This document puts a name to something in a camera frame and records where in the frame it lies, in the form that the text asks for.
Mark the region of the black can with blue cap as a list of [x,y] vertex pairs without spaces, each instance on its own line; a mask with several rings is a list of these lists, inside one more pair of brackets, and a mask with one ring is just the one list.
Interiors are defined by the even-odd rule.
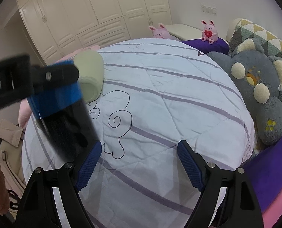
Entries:
[[54,150],[67,162],[98,140],[78,79],[72,60],[31,69],[34,93],[28,103]]

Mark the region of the light green cup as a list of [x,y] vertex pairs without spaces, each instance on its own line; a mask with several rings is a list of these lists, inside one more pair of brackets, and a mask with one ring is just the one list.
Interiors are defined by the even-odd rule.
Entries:
[[86,103],[96,100],[103,86],[103,58],[96,51],[82,51],[74,57],[79,70],[78,82]]

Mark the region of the pink quilt at right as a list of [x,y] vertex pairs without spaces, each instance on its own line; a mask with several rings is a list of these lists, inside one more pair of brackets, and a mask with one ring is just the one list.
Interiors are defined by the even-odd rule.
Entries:
[[264,228],[271,228],[282,215],[282,192],[263,213]]

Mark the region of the folded pink blanket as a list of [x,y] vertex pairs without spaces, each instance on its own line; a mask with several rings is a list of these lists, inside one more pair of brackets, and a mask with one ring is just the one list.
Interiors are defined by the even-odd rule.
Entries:
[[[77,49],[74,52],[71,52],[70,54],[62,57],[57,62],[65,61],[65,60],[68,60],[68,59],[72,59],[78,53],[86,51],[86,50],[97,51],[99,49],[100,49],[99,45],[94,45],[94,46],[88,46],[88,47],[85,47],[85,48],[80,48],[80,49]],[[26,128],[28,120],[29,120],[29,118],[31,116],[31,113],[32,112],[31,112],[31,108],[29,106],[28,100],[27,99],[23,99],[20,102],[20,108],[19,108],[19,117],[18,117],[19,127]]]

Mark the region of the purple bed sheet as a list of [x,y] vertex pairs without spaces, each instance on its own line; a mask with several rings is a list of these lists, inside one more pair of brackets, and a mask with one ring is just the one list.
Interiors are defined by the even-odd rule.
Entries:
[[282,192],[282,137],[274,145],[247,163],[247,172],[253,183],[263,213]]

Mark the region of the beige jacket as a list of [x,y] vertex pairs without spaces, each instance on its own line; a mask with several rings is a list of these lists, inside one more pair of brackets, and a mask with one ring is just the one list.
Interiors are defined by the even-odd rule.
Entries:
[[23,128],[0,120],[0,216],[17,216],[15,203],[26,188],[22,167],[24,134]]

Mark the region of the cream built-in wardrobe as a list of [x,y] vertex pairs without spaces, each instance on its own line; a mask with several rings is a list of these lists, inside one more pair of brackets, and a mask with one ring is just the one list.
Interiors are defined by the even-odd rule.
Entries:
[[39,54],[52,64],[88,46],[149,38],[172,23],[168,0],[17,0]]

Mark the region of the grey elephant plush toy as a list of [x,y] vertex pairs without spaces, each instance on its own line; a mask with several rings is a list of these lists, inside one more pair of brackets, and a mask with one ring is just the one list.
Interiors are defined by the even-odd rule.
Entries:
[[240,43],[230,55],[209,52],[231,78],[251,114],[260,140],[268,146],[282,137],[282,58],[266,56],[256,38]]

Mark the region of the striped white round table cover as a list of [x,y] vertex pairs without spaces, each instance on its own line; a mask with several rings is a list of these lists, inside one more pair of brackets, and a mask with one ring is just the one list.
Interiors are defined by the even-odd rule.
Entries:
[[222,169],[251,157],[254,123],[230,77],[181,42],[137,39],[99,50],[104,83],[86,105],[102,154],[80,192],[95,227],[183,227],[200,192],[181,140]]

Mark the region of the pink bunny plush left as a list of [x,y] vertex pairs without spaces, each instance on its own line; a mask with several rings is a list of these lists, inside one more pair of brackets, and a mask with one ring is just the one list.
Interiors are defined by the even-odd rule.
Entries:
[[171,39],[171,34],[166,29],[166,27],[163,23],[159,23],[157,28],[155,28],[154,26],[149,26],[148,28],[152,31],[153,38],[156,38],[156,39]]

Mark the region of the pink bunny plush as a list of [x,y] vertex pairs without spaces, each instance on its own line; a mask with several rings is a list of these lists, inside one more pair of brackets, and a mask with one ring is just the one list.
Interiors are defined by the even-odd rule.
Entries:
[[171,34],[166,29],[166,27],[163,23],[159,23],[157,28],[155,28],[154,26],[149,26],[148,28],[152,31],[153,38],[156,38],[156,39],[171,39]]
[[215,27],[215,23],[212,20],[210,20],[209,23],[202,20],[201,23],[204,24],[201,38],[202,42],[207,41],[209,44],[217,42],[219,36]]

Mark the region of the white bedside table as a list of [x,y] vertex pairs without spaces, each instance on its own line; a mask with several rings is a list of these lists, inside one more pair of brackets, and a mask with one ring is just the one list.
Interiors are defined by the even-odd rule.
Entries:
[[172,24],[165,27],[172,36],[181,41],[200,39],[202,37],[202,30],[184,24]]

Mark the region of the pink bunny plush right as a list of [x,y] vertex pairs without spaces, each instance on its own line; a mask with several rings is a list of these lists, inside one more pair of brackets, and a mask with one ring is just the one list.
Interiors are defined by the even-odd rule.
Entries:
[[201,38],[202,42],[207,41],[209,44],[217,42],[219,36],[215,27],[215,23],[212,20],[210,20],[209,23],[202,20],[201,23],[204,24]]

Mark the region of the triangle patterned quilted headboard cover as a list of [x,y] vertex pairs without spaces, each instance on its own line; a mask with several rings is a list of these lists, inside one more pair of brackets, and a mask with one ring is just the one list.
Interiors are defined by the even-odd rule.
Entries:
[[226,38],[229,42],[228,55],[246,39],[256,38],[261,43],[266,56],[282,58],[282,41],[263,27],[249,20],[240,19],[237,21]]

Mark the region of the white wall socket panel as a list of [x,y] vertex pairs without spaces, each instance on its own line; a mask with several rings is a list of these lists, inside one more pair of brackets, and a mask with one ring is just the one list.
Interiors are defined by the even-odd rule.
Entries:
[[201,10],[204,13],[209,13],[209,14],[214,14],[214,15],[217,14],[217,8],[215,8],[215,7],[201,5]]

